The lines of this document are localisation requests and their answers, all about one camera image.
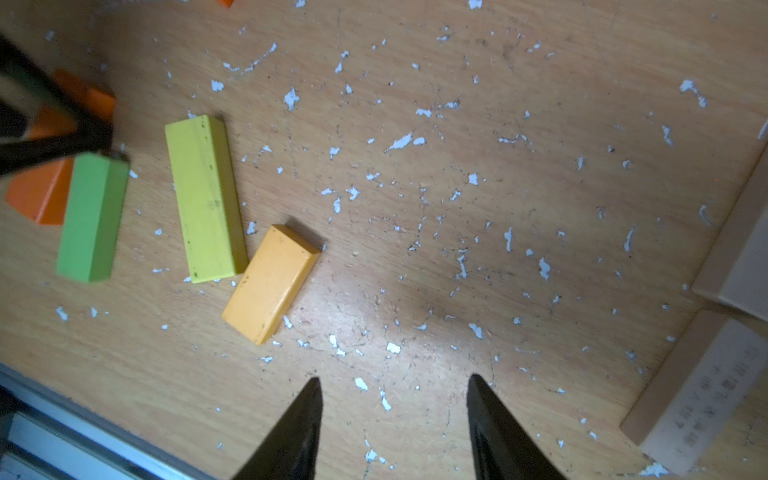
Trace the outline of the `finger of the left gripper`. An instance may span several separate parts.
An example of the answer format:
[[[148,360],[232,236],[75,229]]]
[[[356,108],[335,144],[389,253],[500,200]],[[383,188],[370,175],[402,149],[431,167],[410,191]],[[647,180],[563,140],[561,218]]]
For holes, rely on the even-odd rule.
[[[2,175],[111,147],[111,122],[81,105],[6,37],[1,38],[1,75],[42,101],[35,120],[1,102]]]

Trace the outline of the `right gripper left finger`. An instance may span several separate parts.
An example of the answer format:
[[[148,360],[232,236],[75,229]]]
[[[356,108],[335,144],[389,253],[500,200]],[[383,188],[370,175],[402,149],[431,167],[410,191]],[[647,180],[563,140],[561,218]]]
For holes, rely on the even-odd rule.
[[[323,397],[310,378],[233,479],[314,479]]]

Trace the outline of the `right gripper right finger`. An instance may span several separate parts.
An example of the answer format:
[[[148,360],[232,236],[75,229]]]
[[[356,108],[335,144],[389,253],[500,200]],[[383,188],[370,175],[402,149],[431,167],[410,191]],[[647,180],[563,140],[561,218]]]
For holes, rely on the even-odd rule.
[[[467,409],[477,479],[565,479],[479,374],[469,378]]]

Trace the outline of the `long light green block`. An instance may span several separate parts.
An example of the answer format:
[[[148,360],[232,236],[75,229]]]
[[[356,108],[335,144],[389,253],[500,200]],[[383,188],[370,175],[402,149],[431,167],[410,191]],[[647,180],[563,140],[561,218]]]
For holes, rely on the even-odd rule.
[[[58,276],[86,284],[110,277],[128,177],[129,166],[123,160],[95,153],[75,158]]]

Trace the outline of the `natural wood block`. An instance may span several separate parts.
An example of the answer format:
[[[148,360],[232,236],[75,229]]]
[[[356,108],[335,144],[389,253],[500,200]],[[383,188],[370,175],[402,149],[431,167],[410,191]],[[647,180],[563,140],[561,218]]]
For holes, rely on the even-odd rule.
[[[742,322],[697,313],[620,425],[640,450],[684,476],[767,365],[767,339]]]
[[[758,160],[724,223],[692,290],[767,319],[767,155]]]

